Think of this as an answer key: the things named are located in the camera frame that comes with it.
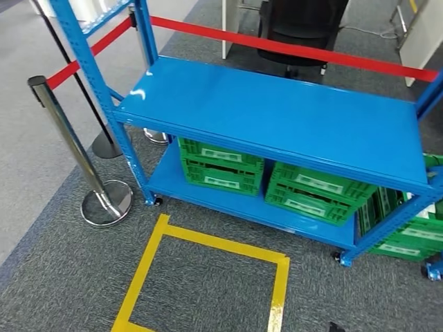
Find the blue metal shelf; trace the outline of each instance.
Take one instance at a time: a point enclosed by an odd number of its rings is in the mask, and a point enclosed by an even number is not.
[[[401,100],[160,57],[115,117],[367,183],[429,189],[414,105]]]
[[[342,227],[337,227],[266,204],[263,190],[258,196],[253,197],[187,183],[183,173],[177,141],[168,147],[160,163],[149,178],[148,186],[152,192],[278,228],[285,232],[300,234],[340,248],[354,247],[355,216],[349,218]]]
[[[115,14],[105,13],[84,34],[69,0],[50,0],[60,27],[88,78],[103,114],[145,197],[155,193],[288,232],[330,243],[349,266],[359,255],[392,234],[443,197],[443,166],[429,182],[418,122],[443,96],[443,71],[417,103],[368,93],[160,57],[146,0],[119,0],[112,10],[134,2],[137,31],[150,67],[115,107],[86,37]],[[363,237],[349,219],[335,227],[242,196],[190,185],[184,180],[177,147],[171,145],[148,180],[124,123],[280,160],[383,187],[413,192]]]

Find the floor marking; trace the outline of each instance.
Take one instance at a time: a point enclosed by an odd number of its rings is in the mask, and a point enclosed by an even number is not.
[[[135,271],[134,278],[131,282],[128,293],[126,293],[126,296],[123,300],[120,311],[118,311],[118,314],[111,331],[127,332],[128,330],[128,325],[130,324],[129,318],[134,310],[134,306],[135,306],[138,294],[142,289],[143,282],[145,282],[148,270],[154,259],[154,255],[157,251],[158,244],[160,244],[162,236],[165,232],[165,229],[166,229],[168,220],[169,216],[166,214],[161,214],[158,217],[157,224],[154,227],[154,230],[149,238],[145,252],[143,252],[142,259]]]
[[[417,8],[417,3],[415,3],[415,0],[409,0],[409,3],[411,3],[411,7],[412,8],[414,14],[417,14],[418,9]]]
[[[185,228],[171,225],[168,226],[165,232],[165,235],[171,235],[171,237],[177,237],[182,240],[203,244],[204,246],[233,252],[235,254],[251,258],[261,259],[263,261],[270,261],[275,264],[280,261],[280,259],[285,257],[285,254],[281,254],[280,252],[275,252],[272,250],[250,246],[248,244],[221,239],[220,237],[214,237],[212,235],[195,232],[193,230],[186,230]]]
[[[267,332],[280,332],[281,330],[288,274],[289,257],[281,258],[277,263],[277,272],[275,272],[275,281],[274,281],[274,291],[272,291]]]
[[[285,297],[286,296],[286,285],[289,275],[289,257],[280,252],[168,225],[168,220],[169,216],[166,214],[161,214],[158,217],[157,224],[154,227],[145,252],[131,282],[128,293],[125,296],[122,307],[120,307],[120,311],[118,311],[111,330],[112,332],[154,332],[146,327],[129,322],[129,319],[163,235],[277,264],[267,331],[280,332],[283,319]]]

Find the desk leg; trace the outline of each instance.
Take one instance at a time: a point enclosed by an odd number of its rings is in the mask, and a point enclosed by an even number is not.
[[[241,3],[241,0],[221,0],[221,29],[223,31],[238,32],[241,15],[238,5]],[[231,46],[232,43],[222,40],[221,58],[226,59]]]

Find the stanchion base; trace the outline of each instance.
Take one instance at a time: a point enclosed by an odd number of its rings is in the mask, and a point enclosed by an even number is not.
[[[103,183],[104,190],[112,202],[114,211],[106,209],[97,195],[91,190],[82,203],[82,216],[89,225],[109,227],[123,220],[132,206],[132,190],[125,182],[112,180]]]
[[[144,128],[143,131],[145,132],[145,136],[154,144],[166,145],[169,143],[168,141],[168,135],[165,133],[160,133],[147,128]]]
[[[96,137],[93,142],[93,152],[96,156],[102,159],[112,159],[121,156],[122,152],[120,149],[120,146],[117,143],[115,137],[114,137],[114,134],[112,134],[112,131],[108,126],[106,126],[106,129],[108,129],[108,133],[111,135],[114,144],[109,143],[106,135],[105,135],[103,131],[101,131],[101,133]],[[131,135],[128,134],[128,137],[129,140],[131,140]]]

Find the red barrier tape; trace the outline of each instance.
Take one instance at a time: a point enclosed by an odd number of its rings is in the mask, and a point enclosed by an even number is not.
[[[91,50],[93,52],[93,55],[97,55],[100,53],[102,50],[108,47],[110,43],[115,41],[115,39],[122,35],[125,31],[131,28],[131,18],[128,17],[125,21],[118,24],[115,28],[108,32],[103,38],[97,41]],[[48,79],[48,85],[51,89],[55,89],[57,86],[60,85],[63,82],[65,82],[66,79],[70,77],[71,75],[75,74],[78,70],[80,69],[78,62],[77,60],[71,62],[70,64],[66,66],[65,68],[56,73],[50,78]]]
[[[402,77],[414,77],[418,80],[427,82],[433,81],[438,74],[437,71],[406,67],[391,62],[368,59],[365,57],[356,57],[354,55],[332,52],[330,50],[319,50],[318,48],[284,44],[278,41],[261,39],[248,35],[241,35],[238,33],[229,33],[214,28],[208,28],[206,26],[198,26],[195,24],[173,21],[171,19],[164,19],[162,17],[151,16],[151,23],[155,26],[181,31],[182,33],[190,33],[192,35],[198,35],[212,39],[226,40],[234,44],[260,48],[262,50],[269,50],[275,53],[296,55],[297,57],[308,57],[311,59],[331,62],[333,64],[341,64],[343,66],[361,68],[368,71],[376,71],[378,73]]]
[[[365,57],[356,57],[354,55],[348,55],[345,53],[332,52],[330,50],[319,50],[318,48],[311,48],[300,45],[289,45],[281,43],[278,41],[272,41],[269,39],[261,39],[258,37],[241,35],[238,33],[229,33],[227,31],[222,31],[214,28],[208,28],[206,26],[198,26],[196,24],[189,24],[179,21],[173,21],[171,19],[164,19],[162,17],[151,16],[151,22],[155,26],[160,26],[162,28],[180,31],[182,33],[190,33],[192,35],[198,35],[202,37],[208,37],[212,39],[226,40],[234,44],[240,44],[245,46],[250,46],[254,48],[260,48],[263,50],[269,50],[271,52],[282,53],[287,55],[295,55],[298,57],[307,57],[311,59],[317,59],[326,62],[331,62],[334,64],[341,64],[343,66],[350,66],[355,68],[366,69],[368,71],[375,71],[377,73],[385,73],[390,75],[396,75],[401,77],[414,77],[417,80],[423,80],[426,82],[432,82],[438,73],[437,71],[429,71],[425,69],[417,69],[412,67],[401,66],[399,64],[394,64],[391,62],[383,62],[380,60],[368,59]],[[108,47],[110,43],[115,41],[125,31],[131,28],[131,18],[128,17],[125,21],[118,24],[112,31],[107,33],[103,38],[99,40],[91,48],[93,55],[97,55],[102,50]],[[48,84],[51,89],[55,89],[61,83],[66,81],[67,78],[75,74],[80,69],[78,62],[76,60],[71,62],[65,68],[56,73],[48,79]]]

